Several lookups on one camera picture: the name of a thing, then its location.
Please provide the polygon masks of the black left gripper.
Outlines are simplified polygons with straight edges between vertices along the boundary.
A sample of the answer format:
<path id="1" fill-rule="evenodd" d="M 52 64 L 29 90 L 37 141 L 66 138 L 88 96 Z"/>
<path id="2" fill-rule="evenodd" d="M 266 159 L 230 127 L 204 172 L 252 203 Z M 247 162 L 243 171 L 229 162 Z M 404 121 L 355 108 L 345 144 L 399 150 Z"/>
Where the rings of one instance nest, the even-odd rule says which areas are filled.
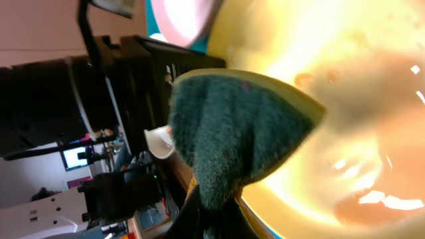
<path id="1" fill-rule="evenodd" d="M 145 37 L 112 44 L 97 40 L 104 77 L 86 55 L 1 69 L 1 154 L 61 141 L 90 131 L 123 129 L 132 151 L 143 149 L 143 133 L 165 125 L 171 87 L 191 70 L 223 68 L 223 59 Z"/>

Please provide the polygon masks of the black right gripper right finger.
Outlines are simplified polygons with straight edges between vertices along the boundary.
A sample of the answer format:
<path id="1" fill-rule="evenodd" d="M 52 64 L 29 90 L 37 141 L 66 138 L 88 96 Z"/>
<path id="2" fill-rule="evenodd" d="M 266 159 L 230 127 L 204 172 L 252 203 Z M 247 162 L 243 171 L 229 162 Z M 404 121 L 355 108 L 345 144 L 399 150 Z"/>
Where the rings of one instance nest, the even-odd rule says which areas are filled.
<path id="1" fill-rule="evenodd" d="M 235 198 L 230 199 L 218 214 L 218 239 L 259 239 L 243 215 Z"/>

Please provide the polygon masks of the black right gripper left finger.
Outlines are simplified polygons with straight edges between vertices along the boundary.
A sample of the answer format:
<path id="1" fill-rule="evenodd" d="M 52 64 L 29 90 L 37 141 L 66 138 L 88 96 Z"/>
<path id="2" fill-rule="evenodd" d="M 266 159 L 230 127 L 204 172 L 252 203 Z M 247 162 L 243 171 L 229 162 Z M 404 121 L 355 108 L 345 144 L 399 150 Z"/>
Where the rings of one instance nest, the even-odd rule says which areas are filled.
<path id="1" fill-rule="evenodd" d="M 202 211 L 200 189 L 197 185 L 185 201 L 178 217 L 164 234 L 164 239 L 203 239 Z"/>

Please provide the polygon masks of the white plate with thin smear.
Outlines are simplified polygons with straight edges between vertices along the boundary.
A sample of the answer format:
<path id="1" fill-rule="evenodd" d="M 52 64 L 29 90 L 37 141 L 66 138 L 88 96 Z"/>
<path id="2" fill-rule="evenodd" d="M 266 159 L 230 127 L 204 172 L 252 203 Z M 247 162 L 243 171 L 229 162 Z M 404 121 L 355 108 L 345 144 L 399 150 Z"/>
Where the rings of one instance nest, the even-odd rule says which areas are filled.
<path id="1" fill-rule="evenodd" d="M 190 47 L 210 32 L 223 0 L 152 0 L 153 16 L 171 44 Z"/>

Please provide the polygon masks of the green yellow sponge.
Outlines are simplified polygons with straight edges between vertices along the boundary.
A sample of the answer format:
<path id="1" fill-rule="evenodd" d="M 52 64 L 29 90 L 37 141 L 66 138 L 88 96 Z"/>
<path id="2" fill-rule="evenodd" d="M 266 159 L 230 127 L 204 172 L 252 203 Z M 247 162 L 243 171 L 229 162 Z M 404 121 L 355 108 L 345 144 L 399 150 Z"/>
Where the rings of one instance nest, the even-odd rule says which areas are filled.
<path id="1" fill-rule="evenodd" d="M 211 68 L 174 81 L 169 125 L 202 206 L 214 212 L 280 167 L 324 115 L 319 102 L 280 80 Z"/>

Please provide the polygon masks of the yellow plate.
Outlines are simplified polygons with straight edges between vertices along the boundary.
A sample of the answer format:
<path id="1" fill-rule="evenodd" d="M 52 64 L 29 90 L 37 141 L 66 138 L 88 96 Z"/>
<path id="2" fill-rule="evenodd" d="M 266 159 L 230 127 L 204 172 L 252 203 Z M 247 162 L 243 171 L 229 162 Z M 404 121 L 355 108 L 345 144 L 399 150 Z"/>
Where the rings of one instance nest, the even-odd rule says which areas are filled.
<path id="1" fill-rule="evenodd" d="M 424 2 L 225 1 L 208 53 L 323 104 L 244 202 L 282 238 L 424 237 Z"/>

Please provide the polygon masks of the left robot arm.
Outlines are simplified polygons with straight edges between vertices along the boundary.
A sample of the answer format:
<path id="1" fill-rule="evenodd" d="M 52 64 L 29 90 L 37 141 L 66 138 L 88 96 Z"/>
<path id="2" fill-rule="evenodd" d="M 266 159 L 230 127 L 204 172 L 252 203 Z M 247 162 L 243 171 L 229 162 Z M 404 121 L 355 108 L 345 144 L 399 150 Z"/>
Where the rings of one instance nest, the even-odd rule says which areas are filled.
<path id="1" fill-rule="evenodd" d="M 171 88 L 223 59 L 145 37 L 112 44 L 98 37 L 89 55 L 1 69 L 1 157 L 8 161 L 106 143 L 122 135 L 134 156 L 164 148 Z M 160 199 L 158 184 L 100 173 L 79 187 L 1 211 L 2 238 L 45 238 L 106 226 Z"/>

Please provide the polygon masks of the blue plastic tray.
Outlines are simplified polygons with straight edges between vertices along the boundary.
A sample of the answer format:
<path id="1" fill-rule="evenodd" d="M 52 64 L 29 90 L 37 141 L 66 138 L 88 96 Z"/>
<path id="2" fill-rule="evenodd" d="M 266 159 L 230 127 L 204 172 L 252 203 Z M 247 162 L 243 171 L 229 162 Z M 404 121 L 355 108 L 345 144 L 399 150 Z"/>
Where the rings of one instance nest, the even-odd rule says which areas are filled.
<path id="1" fill-rule="evenodd" d="M 159 34 L 161 31 L 157 25 L 155 20 L 155 16 L 153 14 L 153 7 L 150 0 L 145 0 L 145 16 L 146 16 L 146 26 L 147 26 L 147 35 L 150 37 L 154 34 Z M 195 50 L 197 52 L 206 53 L 207 45 L 209 41 L 209 36 L 207 35 L 203 39 L 196 41 L 192 46 L 189 47 L 191 50 Z"/>

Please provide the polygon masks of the white plate with orange stain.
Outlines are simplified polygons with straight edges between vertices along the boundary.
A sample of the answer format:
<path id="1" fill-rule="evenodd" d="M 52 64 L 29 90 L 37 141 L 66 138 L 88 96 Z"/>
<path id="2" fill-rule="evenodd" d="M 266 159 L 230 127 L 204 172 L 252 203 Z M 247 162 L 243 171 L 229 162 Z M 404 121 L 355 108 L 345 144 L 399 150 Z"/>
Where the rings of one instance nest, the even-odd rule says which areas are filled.
<path id="1" fill-rule="evenodd" d="M 168 125 L 152 130 L 144 130 L 149 151 L 158 159 L 167 159 L 175 152 L 175 145 Z"/>

